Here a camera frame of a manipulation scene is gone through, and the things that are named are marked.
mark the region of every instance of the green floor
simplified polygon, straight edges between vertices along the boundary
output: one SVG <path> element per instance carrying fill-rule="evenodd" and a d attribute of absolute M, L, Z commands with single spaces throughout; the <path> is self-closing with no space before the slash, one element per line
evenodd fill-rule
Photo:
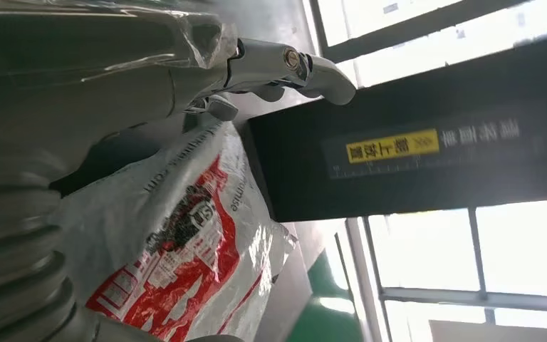
<path fill-rule="evenodd" d="M 352 310 L 348 310 L 353 308 L 351 293 L 336 284 L 326 251 L 320 254 L 315 264 L 309 269 L 308 277 L 313 295 L 287 341 L 363 341 L 357 317 L 350 312 Z M 328 303 L 329 307 L 330 302 L 345 305 L 337 309 L 329 309 L 322 304 L 322 300 Z"/>

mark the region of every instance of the glass pane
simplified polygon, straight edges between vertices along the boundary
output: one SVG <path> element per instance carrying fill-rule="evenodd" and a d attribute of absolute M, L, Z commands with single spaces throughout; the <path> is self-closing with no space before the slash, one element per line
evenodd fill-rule
<path fill-rule="evenodd" d="M 343 9 L 343 0 L 318 0 L 322 24 L 328 46 L 342 43 L 349 39 L 347 22 Z"/>
<path fill-rule="evenodd" d="M 468 61 L 546 36 L 547 0 L 533 0 L 356 58 L 359 86 Z"/>
<path fill-rule="evenodd" d="M 479 290 L 466 209 L 369 220 L 383 287 Z"/>
<path fill-rule="evenodd" d="M 348 38 L 362 36 L 458 1 L 460 0 L 344 0 Z"/>
<path fill-rule="evenodd" d="M 432 342 L 429 321 L 485 323 L 485 311 L 477 306 L 385 303 L 393 342 Z"/>
<path fill-rule="evenodd" d="M 547 201 L 476 211 L 486 288 L 547 296 Z"/>
<path fill-rule="evenodd" d="M 499 326 L 547 328 L 547 311 L 496 309 L 496 324 Z"/>

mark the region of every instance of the bright light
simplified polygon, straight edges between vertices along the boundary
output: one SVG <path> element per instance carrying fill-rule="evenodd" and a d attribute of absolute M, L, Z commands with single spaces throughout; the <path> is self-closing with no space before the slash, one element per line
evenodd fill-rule
<path fill-rule="evenodd" d="M 326 258 L 328 259 L 328 266 L 330 266 L 330 273 L 336 286 L 341 290 L 348 290 L 347 278 L 345 278 L 345 270 L 343 263 L 340 260 L 340 252 L 336 240 L 332 239 L 328 246 L 326 246 Z"/>
<path fill-rule="evenodd" d="M 333 298 L 333 297 L 318 297 L 316 299 L 321 306 L 335 311 L 345 312 L 347 314 L 355 314 L 353 302 L 349 299 Z"/>

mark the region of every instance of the black panel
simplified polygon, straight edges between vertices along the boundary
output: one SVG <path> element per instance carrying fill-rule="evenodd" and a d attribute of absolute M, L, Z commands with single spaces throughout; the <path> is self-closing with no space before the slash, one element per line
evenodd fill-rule
<path fill-rule="evenodd" d="M 547 199 L 547 153 L 332 180 L 321 146 L 364 130 L 540 108 L 547 115 L 547 41 L 359 90 L 343 107 L 320 100 L 249 124 L 271 211 L 285 222 Z"/>

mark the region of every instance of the yellow label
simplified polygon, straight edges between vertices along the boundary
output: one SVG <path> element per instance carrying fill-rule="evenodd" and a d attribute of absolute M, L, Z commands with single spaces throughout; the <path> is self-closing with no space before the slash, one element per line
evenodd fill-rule
<path fill-rule="evenodd" d="M 347 145 L 347 156 L 351 164 L 427 153 L 439 153 L 439 139 L 435 129 Z"/>

